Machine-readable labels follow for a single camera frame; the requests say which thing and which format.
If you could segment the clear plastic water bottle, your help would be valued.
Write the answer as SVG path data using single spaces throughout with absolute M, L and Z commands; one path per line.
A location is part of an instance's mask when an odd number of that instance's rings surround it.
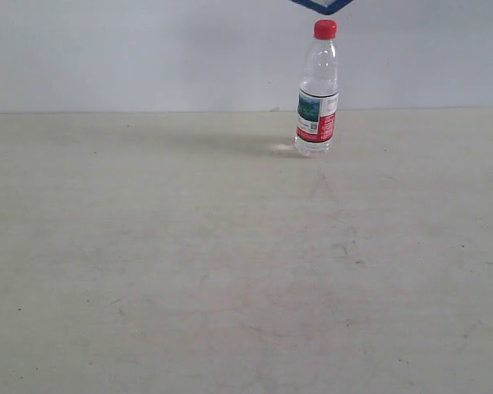
M 319 20 L 303 67 L 297 103 L 295 148 L 305 157 L 330 149 L 339 103 L 336 35 L 338 24 Z

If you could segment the blue ring binder notebook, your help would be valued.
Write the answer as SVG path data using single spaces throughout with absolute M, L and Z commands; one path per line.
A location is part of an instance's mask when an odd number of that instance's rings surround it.
M 342 10 L 352 2 L 352 0 L 339 0 L 339 3 L 337 4 L 337 7 L 333 10 L 333 12 L 326 12 L 316 4 L 316 0 L 291 0 L 291 1 L 301 7 L 305 7 L 309 10 L 315 11 L 323 16 L 332 16 L 336 12 Z

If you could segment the white paper sheets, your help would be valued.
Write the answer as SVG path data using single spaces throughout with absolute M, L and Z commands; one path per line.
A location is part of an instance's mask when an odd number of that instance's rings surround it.
M 326 12 L 333 12 L 339 0 L 316 0 L 316 4 Z

